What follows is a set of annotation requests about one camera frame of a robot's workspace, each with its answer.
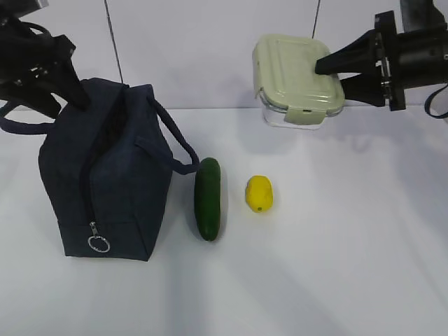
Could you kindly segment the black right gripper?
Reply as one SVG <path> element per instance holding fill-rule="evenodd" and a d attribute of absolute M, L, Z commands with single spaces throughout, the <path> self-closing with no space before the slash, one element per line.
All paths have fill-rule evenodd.
<path fill-rule="evenodd" d="M 392 10 L 374 17 L 374 29 L 316 62 L 319 75 L 358 73 L 341 81 L 346 100 L 391 111 L 406 108 L 399 66 L 399 40 Z"/>

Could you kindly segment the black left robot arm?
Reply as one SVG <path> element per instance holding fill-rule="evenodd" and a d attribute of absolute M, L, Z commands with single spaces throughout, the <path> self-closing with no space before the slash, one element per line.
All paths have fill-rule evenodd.
<path fill-rule="evenodd" d="M 86 109 L 90 98 L 74 69 L 75 49 L 67 36 L 21 21 L 19 13 L 1 4 L 1 115 L 25 106 L 56 118 L 62 107 L 55 95 Z"/>

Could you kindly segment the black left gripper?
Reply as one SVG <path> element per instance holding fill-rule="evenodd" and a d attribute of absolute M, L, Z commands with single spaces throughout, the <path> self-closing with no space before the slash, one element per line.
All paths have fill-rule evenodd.
<path fill-rule="evenodd" d="M 12 106 L 56 119 L 60 104 L 47 88 L 84 111 L 90 98 L 71 60 L 75 49 L 67 36 L 52 36 L 38 24 L 2 20 L 1 90 L 10 90 Z"/>

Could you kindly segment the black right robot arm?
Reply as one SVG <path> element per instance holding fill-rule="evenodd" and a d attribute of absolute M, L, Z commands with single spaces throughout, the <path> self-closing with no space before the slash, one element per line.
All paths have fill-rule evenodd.
<path fill-rule="evenodd" d="M 350 73 L 346 99 L 371 106 L 406 108 L 405 91 L 441 84 L 447 88 L 447 21 L 432 1 L 401 1 L 404 31 L 392 10 L 374 17 L 373 29 L 319 59 L 318 75 Z"/>

